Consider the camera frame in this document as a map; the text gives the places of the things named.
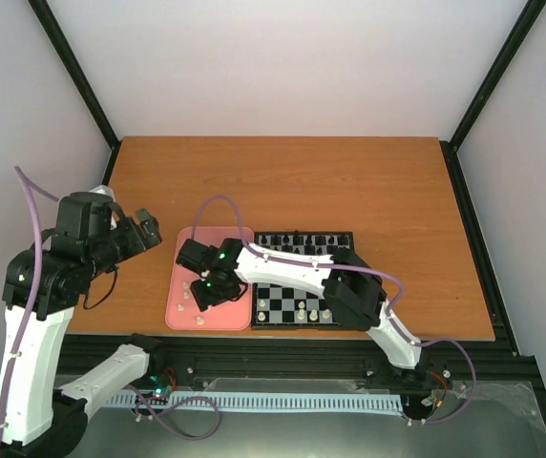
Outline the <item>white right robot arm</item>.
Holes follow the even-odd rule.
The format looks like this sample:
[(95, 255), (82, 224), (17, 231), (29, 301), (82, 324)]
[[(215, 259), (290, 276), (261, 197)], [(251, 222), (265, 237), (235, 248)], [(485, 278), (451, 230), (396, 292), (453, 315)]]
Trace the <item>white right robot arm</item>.
[(236, 299), (251, 284), (269, 283), (302, 290), (323, 300), (342, 327), (366, 333), (399, 371), (415, 371), (422, 359), (421, 341), (398, 320), (384, 280), (354, 251), (338, 248), (325, 255), (273, 250), (241, 239), (224, 239), (220, 246), (186, 240), (176, 264), (196, 274), (191, 283), (198, 307)]

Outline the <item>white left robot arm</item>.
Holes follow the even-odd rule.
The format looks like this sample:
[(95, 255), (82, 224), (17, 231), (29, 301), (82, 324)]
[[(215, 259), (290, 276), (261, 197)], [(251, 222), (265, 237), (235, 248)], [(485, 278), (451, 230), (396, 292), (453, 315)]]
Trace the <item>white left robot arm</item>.
[(135, 380), (164, 377), (159, 342), (133, 334), (77, 380), (54, 385), (68, 325), (92, 281), (161, 241), (147, 210), (127, 217), (108, 195), (76, 192), (60, 200), (54, 228), (37, 229), (33, 245), (11, 260), (2, 294), (0, 457), (65, 457), (110, 398)]

